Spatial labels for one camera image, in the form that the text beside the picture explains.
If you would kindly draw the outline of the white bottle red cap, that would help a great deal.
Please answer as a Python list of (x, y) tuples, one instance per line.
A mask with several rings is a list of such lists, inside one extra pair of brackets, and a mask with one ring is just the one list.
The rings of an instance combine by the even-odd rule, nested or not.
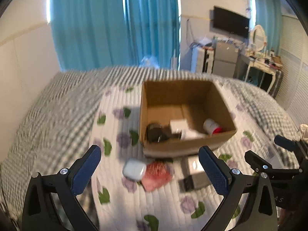
[(205, 132), (209, 135), (219, 134), (223, 132), (222, 127), (210, 118), (204, 121), (203, 128)]

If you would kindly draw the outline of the white square charger adapter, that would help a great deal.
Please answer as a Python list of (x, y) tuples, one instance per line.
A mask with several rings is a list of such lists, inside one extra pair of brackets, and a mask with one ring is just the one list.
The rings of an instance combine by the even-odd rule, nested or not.
[(179, 134), (182, 131), (189, 130), (188, 121), (186, 119), (173, 119), (169, 122), (172, 134)]

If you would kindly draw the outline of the black cylinder device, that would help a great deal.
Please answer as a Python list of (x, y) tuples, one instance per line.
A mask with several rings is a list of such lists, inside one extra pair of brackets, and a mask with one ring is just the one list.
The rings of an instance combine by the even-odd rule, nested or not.
[(146, 129), (146, 135), (149, 143), (164, 142), (178, 137), (177, 134), (171, 132), (170, 126), (162, 126), (159, 123), (149, 124)]

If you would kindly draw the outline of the white louvered wardrobe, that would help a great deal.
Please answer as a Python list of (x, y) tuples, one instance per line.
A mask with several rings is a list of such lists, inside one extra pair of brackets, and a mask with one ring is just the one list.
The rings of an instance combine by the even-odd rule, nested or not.
[(276, 101), (297, 126), (307, 124), (307, 34), (291, 16), (282, 16), (280, 56), (284, 77)]

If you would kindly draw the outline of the white rectangular box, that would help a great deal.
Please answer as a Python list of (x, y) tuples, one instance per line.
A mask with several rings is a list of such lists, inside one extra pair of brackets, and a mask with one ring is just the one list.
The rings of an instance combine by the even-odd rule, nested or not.
[(188, 177), (189, 175), (204, 173), (204, 169), (200, 164), (199, 158), (197, 155), (191, 155), (188, 157), (184, 157), (181, 160), (181, 168), (184, 177)]

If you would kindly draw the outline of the grey checkered duvet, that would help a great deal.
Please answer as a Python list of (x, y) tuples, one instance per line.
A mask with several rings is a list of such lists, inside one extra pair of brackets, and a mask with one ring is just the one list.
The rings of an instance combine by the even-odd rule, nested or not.
[(1, 163), (1, 208), (16, 224), (33, 172), (55, 174), (70, 167), (93, 143), (108, 156), (78, 197), (100, 230), (200, 230), (222, 200), (212, 186), (184, 193), (180, 160), (170, 159), (173, 180), (146, 192), (123, 177), (126, 159), (143, 160), (139, 137), (141, 85), (145, 80), (213, 80), (218, 82), (237, 128), (216, 155), (230, 168), (252, 174), (244, 160), (248, 150), (273, 166), (297, 168), (295, 155), (274, 144), (282, 135), (297, 139), (287, 112), (266, 92), (245, 82), (188, 71), (114, 67), (58, 73), (20, 124), (8, 157)]

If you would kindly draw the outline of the white dressing table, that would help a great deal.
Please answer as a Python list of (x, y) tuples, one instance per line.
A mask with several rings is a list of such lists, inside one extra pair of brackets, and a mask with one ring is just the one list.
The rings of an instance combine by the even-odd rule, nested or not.
[(236, 79), (263, 89), (273, 98), (277, 96), (284, 77), (283, 71), (243, 54), (239, 54), (237, 66), (234, 73)]

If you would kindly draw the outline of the open brown cardboard box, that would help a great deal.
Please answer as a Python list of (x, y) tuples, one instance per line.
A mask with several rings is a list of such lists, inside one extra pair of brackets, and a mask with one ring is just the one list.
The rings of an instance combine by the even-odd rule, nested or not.
[[(165, 80), (145, 81), (141, 90), (139, 140), (147, 157), (182, 157), (195, 155), (202, 146), (215, 150), (237, 132), (217, 82), (206, 80)], [(213, 119), (223, 132), (209, 135), (203, 128), (206, 119)], [(169, 126), (170, 120), (186, 119), (189, 128), (202, 134), (204, 139), (169, 139), (159, 143), (147, 141), (146, 129), (149, 124)]]

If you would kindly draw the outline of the red patterned pouch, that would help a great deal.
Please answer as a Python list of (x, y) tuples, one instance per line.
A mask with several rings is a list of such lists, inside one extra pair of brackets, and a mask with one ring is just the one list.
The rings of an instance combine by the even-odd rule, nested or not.
[(141, 184), (146, 192), (152, 192), (169, 183), (172, 177), (173, 175), (168, 164), (155, 161), (147, 165), (147, 170), (141, 180)]

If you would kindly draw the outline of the silver mini fridge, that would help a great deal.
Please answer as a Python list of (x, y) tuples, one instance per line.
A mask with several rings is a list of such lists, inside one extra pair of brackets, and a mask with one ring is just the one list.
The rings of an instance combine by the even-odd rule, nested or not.
[(234, 44), (217, 41), (212, 73), (218, 76), (233, 78), (239, 50)]

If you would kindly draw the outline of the white suitcase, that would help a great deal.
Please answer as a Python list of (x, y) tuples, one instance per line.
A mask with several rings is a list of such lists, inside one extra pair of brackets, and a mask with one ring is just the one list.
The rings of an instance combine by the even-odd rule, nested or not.
[(192, 49), (191, 72), (207, 73), (213, 72), (215, 50), (212, 47), (194, 46)]

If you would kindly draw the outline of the teal side curtain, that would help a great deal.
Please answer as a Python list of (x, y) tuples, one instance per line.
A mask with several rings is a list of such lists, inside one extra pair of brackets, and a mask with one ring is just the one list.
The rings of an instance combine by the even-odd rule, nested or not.
[(282, 32), (280, 0), (255, 0), (256, 24), (260, 24), (267, 35), (267, 49), (279, 53)]

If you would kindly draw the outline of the clear plastic water jug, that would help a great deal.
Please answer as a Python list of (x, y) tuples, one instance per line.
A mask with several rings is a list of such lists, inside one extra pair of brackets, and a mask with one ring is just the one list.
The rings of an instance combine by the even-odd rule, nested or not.
[(142, 58), (139, 67), (159, 69), (159, 63), (155, 56), (146, 55)]

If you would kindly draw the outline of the blue window curtain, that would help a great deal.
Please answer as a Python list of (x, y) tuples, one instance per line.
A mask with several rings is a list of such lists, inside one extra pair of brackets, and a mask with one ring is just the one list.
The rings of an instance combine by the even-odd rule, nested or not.
[(179, 0), (50, 0), (49, 11), (62, 71), (139, 66), (146, 55), (178, 68)]

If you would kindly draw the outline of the black wall television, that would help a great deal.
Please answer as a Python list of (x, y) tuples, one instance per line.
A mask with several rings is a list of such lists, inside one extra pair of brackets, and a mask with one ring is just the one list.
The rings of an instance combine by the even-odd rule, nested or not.
[(249, 18), (217, 6), (213, 8), (213, 27), (245, 39), (249, 36)]

